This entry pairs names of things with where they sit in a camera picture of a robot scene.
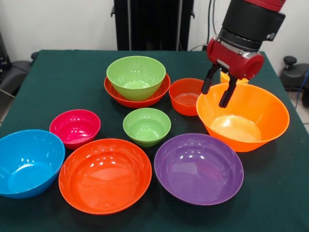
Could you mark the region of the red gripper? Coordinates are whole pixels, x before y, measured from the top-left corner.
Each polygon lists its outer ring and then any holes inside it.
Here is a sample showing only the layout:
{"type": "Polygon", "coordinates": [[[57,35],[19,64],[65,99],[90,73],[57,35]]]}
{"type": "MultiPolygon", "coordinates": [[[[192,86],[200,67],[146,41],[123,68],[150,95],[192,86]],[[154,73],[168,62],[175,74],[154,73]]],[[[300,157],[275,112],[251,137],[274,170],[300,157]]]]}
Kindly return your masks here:
{"type": "Polygon", "coordinates": [[[207,47],[207,55],[213,63],[209,69],[201,93],[206,95],[213,82],[213,76],[218,71],[218,66],[229,73],[228,89],[223,93],[219,102],[221,108],[226,108],[237,86],[237,80],[251,79],[261,70],[264,57],[259,52],[247,52],[233,47],[215,36],[207,47]]]}

